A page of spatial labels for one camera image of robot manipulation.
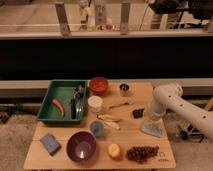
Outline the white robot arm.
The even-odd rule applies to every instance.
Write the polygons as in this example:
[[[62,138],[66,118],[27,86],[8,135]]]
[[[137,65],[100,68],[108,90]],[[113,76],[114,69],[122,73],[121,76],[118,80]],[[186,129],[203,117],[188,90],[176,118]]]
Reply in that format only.
[[[153,89],[152,100],[145,107],[149,121],[158,121],[170,109],[189,121],[208,139],[213,140],[213,116],[182,98],[183,89],[179,84],[159,85]]]

